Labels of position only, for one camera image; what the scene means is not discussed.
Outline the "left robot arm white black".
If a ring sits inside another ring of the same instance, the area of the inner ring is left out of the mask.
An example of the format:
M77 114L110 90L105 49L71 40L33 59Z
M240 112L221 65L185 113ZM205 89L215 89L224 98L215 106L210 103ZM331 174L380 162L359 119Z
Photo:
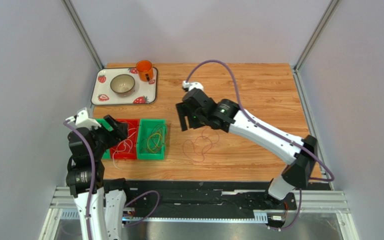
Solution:
M110 115L103 120L108 130L87 111L64 121L71 131L67 136L71 157L67 164L66 185L73 197L84 240L119 240L123 212L131 198L125 178L104 179L104 153L128 138L129 125Z

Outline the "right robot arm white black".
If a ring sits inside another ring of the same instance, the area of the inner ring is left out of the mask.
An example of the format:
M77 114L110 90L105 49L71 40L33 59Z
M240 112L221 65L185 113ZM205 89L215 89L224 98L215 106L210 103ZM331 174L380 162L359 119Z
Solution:
M274 178L267 191L267 199L273 202L284 200L295 189L303 189L311 179L317 139L286 133L261 121L239 104L222 99L215 102L203 90L193 88L177 103L182 131L208 126L248 139L279 157L286 167Z

